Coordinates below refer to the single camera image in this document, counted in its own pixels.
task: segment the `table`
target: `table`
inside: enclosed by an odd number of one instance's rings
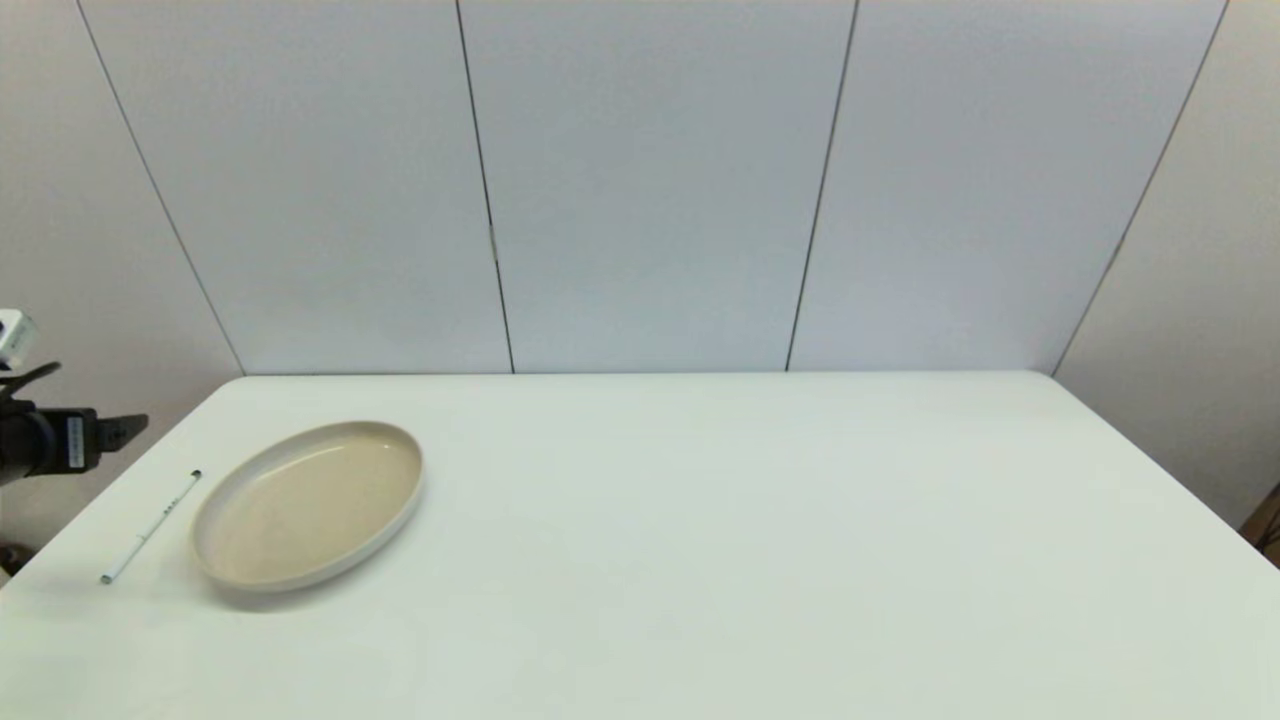
[[[215,591],[202,497],[343,420],[421,443],[415,518]],[[1274,720],[1280,574],[1032,373],[256,377],[0,592],[0,716]]]

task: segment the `pen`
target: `pen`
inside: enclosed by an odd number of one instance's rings
[[[146,532],[138,533],[137,536],[133,537],[133,546],[129,548],[129,551],[124,553],[124,556],[120,557],[120,560],[115,565],[113,565],[110,570],[102,573],[102,577],[99,578],[104,585],[109,585],[113,582],[115,582],[115,578],[118,578],[120,573],[124,571],[124,568],[129,564],[131,560],[133,560],[133,556],[137,555],[140,550],[142,550],[142,546],[146,544],[148,539],[151,539],[151,534],[155,533],[157,528],[160,528],[160,524],[164,523],[164,519],[168,518],[169,514],[173,512],[173,509],[178,506],[178,502],[183,497],[186,497],[188,492],[191,492],[192,486],[196,484],[196,480],[200,479],[200,475],[201,475],[200,470],[192,470],[191,479],[187,480],[187,486],[182,488],[182,492],[178,493],[178,497],[173,498],[169,502],[169,505],[165,506],[164,512],[161,512],[160,516],[156,518],[154,523],[151,523],[151,527],[147,528]]]

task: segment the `white wall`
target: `white wall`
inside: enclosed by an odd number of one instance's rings
[[[782,370],[851,0],[463,0],[517,372]]]
[[[251,372],[781,369],[846,1],[86,0]],[[864,0],[794,369],[1048,368],[1220,0]],[[0,0],[0,304],[147,411],[91,478],[4,492],[46,539],[239,373],[72,0]],[[1060,379],[1224,518],[1275,480],[1280,19],[1231,5]],[[356,334],[343,328],[357,328]]]
[[[1224,0],[861,0],[791,369],[1051,372]]]
[[[239,368],[147,179],[73,0],[0,1],[0,305],[41,331],[22,396],[151,427],[86,475],[0,491],[0,533],[44,544]]]
[[[1233,1],[1057,373],[1239,524],[1280,480],[1280,3]]]
[[[247,372],[511,372],[452,1],[83,5]]]

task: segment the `oval plate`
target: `oval plate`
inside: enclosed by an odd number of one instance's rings
[[[251,592],[311,585],[371,556],[422,492],[422,451],[383,423],[325,425],[278,442],[227,475],[191,525],[196,564]]]

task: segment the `sticker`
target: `sticker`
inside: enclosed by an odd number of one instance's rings
[[[84,419],[67,418],[67,465],[84,466]]]

